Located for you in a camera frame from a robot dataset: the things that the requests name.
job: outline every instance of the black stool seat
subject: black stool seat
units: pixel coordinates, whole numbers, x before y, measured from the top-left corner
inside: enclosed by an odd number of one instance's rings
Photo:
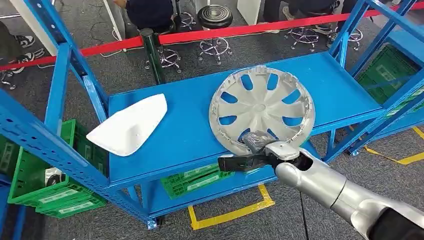
[[[223,29],[233,22],[233,14],[226,6],[207,5],[197,13],[198,22],[208,29]]]

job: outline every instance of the stanchion post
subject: stanchion post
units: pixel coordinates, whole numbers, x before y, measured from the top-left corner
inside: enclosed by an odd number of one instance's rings
[[[147,54],[150,67],[153,71],[154,80],[157,84],[165,83],[166,80],[164,70],[162,69],[158,49],[156,46],[159,43],[159,39],[156,39],[157,36],[155,36],[155,33],[150,28],[143,28],[140,30],[140,36],[143,39],[144,49]]]

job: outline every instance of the green plastic crate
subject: green plastic crate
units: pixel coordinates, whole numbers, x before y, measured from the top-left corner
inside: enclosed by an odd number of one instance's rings
[[[76,135],[83,136],[85,134],[83,131],[84,129],[72,119],[62,124],[60,135],[65,142],[75,148],[76,145],[85,145],[84,141],[79,141],[77,140],[78,137],[73,137]],[[81,151],[79,153],[86,159],[93,158],[91,150],[86,150],[86,147],[79,147],[79,149]],[[66,175],[65,181],[45,187],[45,170],[50,167],[48,163],[21,147],[7,201],[10,204],[45,207],[45,205],[56,205],[60,202],[77,200],[93,193],[68,175]]]
[[[162,178],[160,181],[169,198],[174,199],[234,175],[234,172],[220,171],[217,166],[217,164],[212,164],[210,167],[196,168]]]
[[[63,219],[81,212],[103,207],[106,203],[106,200],[94,193],[86,198],[64,202],[59,206],[37,207],[35,211],[47,216]]]
[[[0,173],[12,178],[19,155],[19,145],[0,135]]]
[[[91,164],[106,177],[109,177],[109,152],[93,144],[92,153]]]
[[[190,181],[194,178],[197,178],[198,176],[204,176],[212,172],[216,172],[219,170],[218,163],[206,165],[202,167],[198,167],[196,169],[177,173],[171,176],[167,176],[162,178],[160,181],[164,186],[171,186],[171,185],[179,185],[182,182]]]
[[[391,84],[388,84],[388,81],[414,75],[420,69],[415,62],[394,46],[387,45],[372,60],[369,67],[358,76],[357,81],[364,88],[379,85],[375,88],[366,89],[366,91],[377,103],[383,104],[406,83],[406,80]]]

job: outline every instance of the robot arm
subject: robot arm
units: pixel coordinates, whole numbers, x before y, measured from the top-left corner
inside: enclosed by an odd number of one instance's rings
[[[259,149],[248,141],[253,154],[220,157],[222,171],[245,172],[270,164],[283,184],[336,212],[366,240],[424,239],[424,212],[349,181],[303,148],[270,140]]]

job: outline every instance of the yellow tape marking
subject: yellow tape marking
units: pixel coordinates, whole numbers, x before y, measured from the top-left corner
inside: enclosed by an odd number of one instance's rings
[[[193,228],[193,230],[198,230],[198,229],[207,228],[217,224],[222,224],[222,223],[225,223],[234,219],[238,219],[240,217],[246,216],[248,214],[254,213],[256,211],[259,211],[261,209],[264,209],[276,204],[271,199],[267,189],[265,188],[265,185],[260,184],[257,187],[259,188],[259,191],[262,194],[263,201],[260,201],[250,206],[246,206],[241,209],[228,212],[219,216],[214,216],[208,219],[197,221],[193,206],[188,206],[188,214],[190,215],[190,219],[191,219],[191,227]]]
[[[415,132],[416,132],[416,134],[418,134],[422,139],[424,139],[424,132],[422,132],[418,127],[416,127],[416,126],[414,126],[413,128],[412,128]]]
[[[351,130],[351,131],[353,131],[354,130],[354,128],[351,126],[351,125],[349,125],[349,129]],[[414,126],[413,128],[412,128],[422,139],[424,139],[424,132],[422,132],[418,127],[416,127],[416,126]],[[413,156],[409,156],[409,157],[405,157],[405,158],[403,158],[403,159],[401,159],[401,160],[395,160],[395,159],[393,159],[393,158],[390,158],[390,157],[388,157],[388,156],[386,156],[386,155],[383,155],[383,154],[381,154],[381,153],[379,153],[379,152],[377,152],[377,151],[374,151],[374,150],[372,150],[371,148],[369,148],[369,147],[367,147],[366,145],[365,146],[363,146],[363,148],[367,151],[367,152],[369,152],[369,153],[372,153],[372,154],[376,154],[376,155],[379,155],[379,156],[382,156],[382,157],[384,157],[384,158],[386,158],[386,159],[389,159],[389,160],[391,160],[391,161],[393,161],[393,162],[396,162],[396,163],[398,163],[398,164],[402,164],[402,165],[408,165],[408,164],[411,164],[411,163],[414,163],[414,162],[417,162],[417,161],[420,161],[420,160],[424,160],[424,152],[422,152],[422,153],[418,153],[418,154],[415,154],[415,155],[413,155]]]

